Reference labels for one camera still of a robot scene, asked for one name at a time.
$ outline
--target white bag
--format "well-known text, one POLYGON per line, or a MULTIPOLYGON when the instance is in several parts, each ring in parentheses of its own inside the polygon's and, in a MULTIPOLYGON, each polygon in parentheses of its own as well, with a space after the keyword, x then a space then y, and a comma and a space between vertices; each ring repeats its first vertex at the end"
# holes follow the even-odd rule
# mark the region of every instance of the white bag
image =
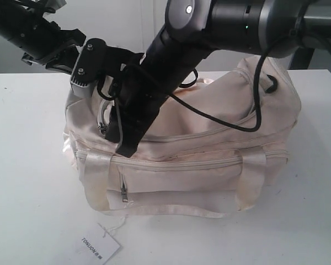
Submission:
MULTIPOLYGON (((198 80, 176 95, 193 107, 243 127, 255 126, 253 76, 257 56, 216 81, 198 80)), ((226 190, 236 190, 239 210, 254 206, 263 185, 273 184, 287 163, 286 139, 301 110, 287 71, 267 59, 260 78, 263 122, 257 132, 229 129, 198 116, 172 99, 132 158, 115 154, 98 125, 107 124, 110 105, 97 93, 70 93, 65 151, 76 163, 90 206, 108 215, 176 214, 223 217, 226 190), (278 80, 278 89, 268 75, 278 80)))

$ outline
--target bag strap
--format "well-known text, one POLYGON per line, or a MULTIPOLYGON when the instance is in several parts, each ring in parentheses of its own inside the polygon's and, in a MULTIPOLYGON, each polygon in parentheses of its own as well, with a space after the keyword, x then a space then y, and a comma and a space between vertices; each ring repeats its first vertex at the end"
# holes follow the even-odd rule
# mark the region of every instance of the bag strap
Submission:
MULTIPOLYGON (((253 206, 260 196, 265 182, 266 154, 261 147, 240 150, 243 157, 243 169, 239 177, 236 202, 239 211, 253 206)), ((228 213, 216 213, 188 205, 146 205, 126 204, 125 209, 110 210, 107 197, 109 170, 112 154, 90 150, 86 158, 84 178, 82 180, 89 205, 105 215, 189 215, 205 218, 224 218, 228 213)))

